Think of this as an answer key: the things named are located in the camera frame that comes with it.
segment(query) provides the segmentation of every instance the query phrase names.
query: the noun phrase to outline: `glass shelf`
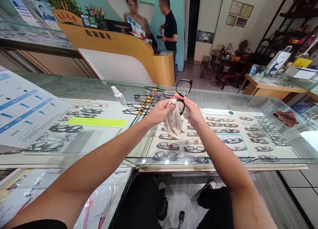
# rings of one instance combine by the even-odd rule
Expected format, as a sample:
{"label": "glass shelf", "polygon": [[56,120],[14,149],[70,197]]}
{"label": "glass shelf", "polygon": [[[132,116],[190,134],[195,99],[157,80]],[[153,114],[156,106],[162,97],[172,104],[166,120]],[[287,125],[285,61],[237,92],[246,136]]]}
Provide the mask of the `glass shelf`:
{"label": "glass shelf", "polygon": [[258,84],[282,88],[310,90],[318,84],[314,79],[295,78],[285,73],[269,74],[266,73],[267,70],[265,66],[252,64],[248,75]]}
{"label": "glass shelf", "polygon": [[0,21],[0,39],[75,50],[61,31]]}
{"label": "glass shelf", "polygon": [[[169,86],[156,86],[147,84],[135,84],[135,83],[124,83],[124,82],[111,82],[106,80],[97,79],[87,79],[87,78],[75,78],[75,77],[65,77],[56,75],[46,75],[46,74],[35,74],[26,72],[16,72],[16,74],[29,80],[30,82],[36,84],[37,86],[43,88],[44,90],[52,93],[53,95],[63,98],[65,101],[71,102],[73,107],[76,105],[81,105],[86,99],[92,100],[94,102],[99,102],[100,104],[118,104],[114,101],[114,94],[112,92],[111,86],[116,86],[116,88],[123,93],[125,99],[128,102],[135,102],[134,95],[143,94],[142,91],[145,90],[144,86],[150,87],[161,87],[165,91],[175,91],[175,87]],[[245,164],[248,168],[253,169],[253,167],[271,167],[271,165],[280,165],[282,167],[287,167],[291,165],[302,165],[307,163],[318,163],[318,151],[313,142],[316,141],[318,137],[318,131],[312,124],[308,123],[303,117],[296,113],[297,124],[293,128],[285,128],[284,123],[277,120],[273,113],[277,110],[288,112],[293,111],[289,106],[284,104],[281,100],[277,98],[269,97],[258,97],[251,95],[240,95],[233,93],[215,92],[207,90],[197,90],[192,89],[189,96],[198,106],[203,109],[203,116],[206,117],[218,117],[218,118],[233,118],[235,119],[234,124],[237,124],[239,133],[237,134],[219,134],[220,138],[235,136],[243,140],[245,146],[248,150],[243,151],[233,151],[238,158]],[[113,114],[111,108],[108,108],[108,114]],[[264,128],[257,122],[259,119],[256,117],[266,117],[269,121],[269,125],[272,124],[273,127],[278,131],[277,135],[280,135],[285,139],[287,144],[290,146],[274,146],[272,140],[269,140],[269,134]],[[82,134],[85,141],[93,140],[93,136],[98,136],[98,139],[106,139],[101,137],[104,134],[110,139],[122,130],[131,127],[136,122],[143,119],[144,116],[137,115],[132,116],[131,121],[121,130],[114,132],[111,129],[112,135],[107,133],[106,130],[102,129],[104,127],[97,127],[98,129],[92,129],[89,134]],[[252,121],[241,120],[239,117],[250,117]],[[187,120],[184,119],[183,124],[189,126]],[[132,150],[132,152],[127,156],[127,158],[122,162],[125,165],[137,166],[140,168],[167,168],[167,167],[185,167],[185,168],[200,168],[204,170],[211,170],[213,164],[208,157],[207,153],[186,153],[183,150],[183,146],[186,145],[184,139],[178,140],[177,143],[180,146],[178,151],[175,151],[178,156],[177,158],[154,158],[154,152],[164,151],[165,153],[173,152],[172,150],[162,150],[157,149],[156,144],[158,143],[158,134],[164,133],[162,128],[164,124],[161,123],[153,127],[145,137],[140,141],[140,143]],[[264,144],[254,143],[248,137],[248,133],[245,127],[256,127],[259,129],[257,133],[264,134],[265,140],[269,141],[269,146],[273,148],[273,151],[269,152],[259,152],[255,149],[258,146],[266,146]],[[69,167],[75,161],[77,161],[82,156],[86,155],[88,152],[94,148],[87,149],[83,151],[78,147],[69,146],[66,151],[56,151],[49,153],[27,153],[23,152],[16,155],[1,155],[0,165],[3,167]],[[263,159],[259,156],[275,156],[277,159]],[[206,157],[204,162],[199,163],[198,160],[202,160],[203,156]]]}

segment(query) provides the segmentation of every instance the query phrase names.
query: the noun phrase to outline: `doorway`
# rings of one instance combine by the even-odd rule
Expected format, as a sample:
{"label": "doorway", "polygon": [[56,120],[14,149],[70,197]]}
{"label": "doorway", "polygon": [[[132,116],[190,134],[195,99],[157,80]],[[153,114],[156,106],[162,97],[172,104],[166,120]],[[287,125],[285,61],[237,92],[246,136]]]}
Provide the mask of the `doorway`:
{"label": "doorway", "polygon": [[187,58],[186,58],[186,61],[188,63],[193,63],[193,60],[194,60],[196,31],[198,27],[199,11],[200,11],[200,0],[190,0],[189,25],[188,25],[188,48],[187,48]]}

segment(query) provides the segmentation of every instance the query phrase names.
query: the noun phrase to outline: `black shirt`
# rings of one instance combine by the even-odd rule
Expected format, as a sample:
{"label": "black shirt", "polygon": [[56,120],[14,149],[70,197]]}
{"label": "black shirt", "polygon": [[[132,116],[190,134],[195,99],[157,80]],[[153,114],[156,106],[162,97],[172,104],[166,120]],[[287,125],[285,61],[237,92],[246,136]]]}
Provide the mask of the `black shirt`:
{"label": "black shirt", "polygon": [[[178,34],[177,23],[172,13],[172,10],[170,10],[170,13],[168,13],[168,15],[166,16],[164,36],[167,38],[171,38],[174,34]],[[166,50],[174,51],[177,49],[177,42],[165,41],[165,46]]]}

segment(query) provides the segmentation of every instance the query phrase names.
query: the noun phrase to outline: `beige cloth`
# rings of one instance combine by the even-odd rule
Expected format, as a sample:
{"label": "beige cloth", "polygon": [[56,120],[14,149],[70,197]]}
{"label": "beige cloth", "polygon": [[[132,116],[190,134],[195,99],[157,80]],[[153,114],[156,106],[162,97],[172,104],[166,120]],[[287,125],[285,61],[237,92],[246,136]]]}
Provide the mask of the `beige cloth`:
{"label": "beige cloth", "polygon": [[[186,133],[186,129],[182,124],[180,115],[183,108],[183,103],[177,101],[177,99],[172,99],[171,101],[169,101],[168,105],[171,104],[176,104],[176,107],[173,109],[172,112],[169,112],[167,118],[165,119],[167,132],[172,137],[180,139],[182,133]],[[183,116],[185,119],[189,118],[189,109],[187,107],[185,107],[185,110],[183,111]]]}
{"label": "beige cloth", "polygon": [[[127,20],[127,17],[131,17],[130,16],[130,13],[124,13],[124,21],[125,22],[128,22]],[[136,19],[135,17],[131,17],[133,20],[135,20],[138,24],[141,25],[141,27],[143,27],[143,29],[145,30],[146,34],[148,37],[151,36],[151,31],[150,31],[150,27],[149,27],[149,23],[148,21],[146,20],[146,18],[142,17],[141,15],[140,16],[140,19]]]}

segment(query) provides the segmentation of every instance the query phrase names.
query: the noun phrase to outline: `picture frame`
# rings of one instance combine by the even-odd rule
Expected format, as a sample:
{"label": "picture frame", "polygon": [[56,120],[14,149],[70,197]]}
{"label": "picture frame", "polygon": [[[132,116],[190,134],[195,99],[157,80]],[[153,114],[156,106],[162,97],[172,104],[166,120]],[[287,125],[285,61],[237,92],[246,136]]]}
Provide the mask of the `picture frame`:
{"label": "picture frame", "polygon": [[229,14],[239,15],[241,13],[242,6],[243,6],[242,2],[238,2],[238,1],[232,0],[232,4],[231,4],[231,8],[230,8]]}
{"label": "picture frame", "polygon": [[249,18],[251,16],[253,8],[254,8],[253,5],[249,5],[249,4],[244,3],[242,6],[242,9],[241,9],[241,13],[239,15],[244,17],[244,18]]}
{"label": "picture frame", "polygon": [[226,20],[226,25],[234,26],[237,17],[234,15],[228,15],[228,19]]}
{"label": "picture frame", "polygon": [[238,19],[236,20],[236,24],[235,25],[245,28],[247,21],[248,21],[248,19],[244,19],[244,18],[238,17]]}

